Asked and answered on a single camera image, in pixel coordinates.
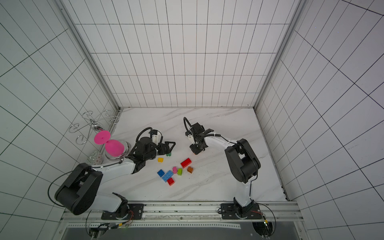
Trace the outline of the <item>long red lego brick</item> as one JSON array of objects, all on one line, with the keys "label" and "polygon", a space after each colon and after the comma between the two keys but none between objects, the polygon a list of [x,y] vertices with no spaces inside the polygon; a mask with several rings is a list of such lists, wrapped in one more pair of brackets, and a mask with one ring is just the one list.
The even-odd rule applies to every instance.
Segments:
[{"label": "long red lego brick", "polygon": [[188,167],[190,164],[192,163],[191,159],[190,158],[187,158],[186,160],[184,160],[183,162],[181,162],[181,166],[182,168],[186,168]]}]

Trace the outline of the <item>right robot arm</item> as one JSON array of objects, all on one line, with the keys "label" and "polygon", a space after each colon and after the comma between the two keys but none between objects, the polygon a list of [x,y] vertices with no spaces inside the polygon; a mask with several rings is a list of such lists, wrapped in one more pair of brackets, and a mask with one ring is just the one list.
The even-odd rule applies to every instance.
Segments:
[{"label": "right robot arm", "polygon": [[225,152],[230,171],[238,181],[234,197],[235,216],[246,219],[253,209],[258,210],[251,197],[252,179],[258,177],[261,163],[249,142],[245,139],[229,140],[212,129],[205,129],[199,123],[191,124],[184,118],[186,137],[191,141],[190,149],[198,155],[208,147],[215,147]]}]

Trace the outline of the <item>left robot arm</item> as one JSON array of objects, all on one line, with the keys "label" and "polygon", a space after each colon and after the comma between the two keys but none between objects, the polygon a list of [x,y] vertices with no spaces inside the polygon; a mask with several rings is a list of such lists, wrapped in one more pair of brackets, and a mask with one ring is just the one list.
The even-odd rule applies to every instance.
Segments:
[{"label": "left robot arm", "polygon": [[128,200],[118,193],[103,193],[100,186],[110,180],[138,173],[146,161],[170,154],[175,142],[154,143],[152,138],[137,140],[127,156],[109,165],[90,166],[82,163],[70,173],[55,193],[55,200],[76,216],[99,210],[124,219],[129,213]]}]

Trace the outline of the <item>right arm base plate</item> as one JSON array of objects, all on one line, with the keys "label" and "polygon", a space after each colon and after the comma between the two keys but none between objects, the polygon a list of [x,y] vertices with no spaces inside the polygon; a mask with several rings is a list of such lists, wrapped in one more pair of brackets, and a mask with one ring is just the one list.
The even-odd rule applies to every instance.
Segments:
[{"label": "right arm base plate", "polygon": [[238,204],[221,204],[218,213],[223,220],[261,220],[262,214],[258,204],[242,207]]}]

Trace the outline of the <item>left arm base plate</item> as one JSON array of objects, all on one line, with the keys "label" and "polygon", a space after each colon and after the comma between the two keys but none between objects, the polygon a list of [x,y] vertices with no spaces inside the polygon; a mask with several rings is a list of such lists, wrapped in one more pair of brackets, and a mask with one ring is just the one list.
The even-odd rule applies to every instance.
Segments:
[{"label": "left arm base plate", "polygon": [[103,211],[102,220],[141,220],[144,204],[122,204],[115,212]]}]

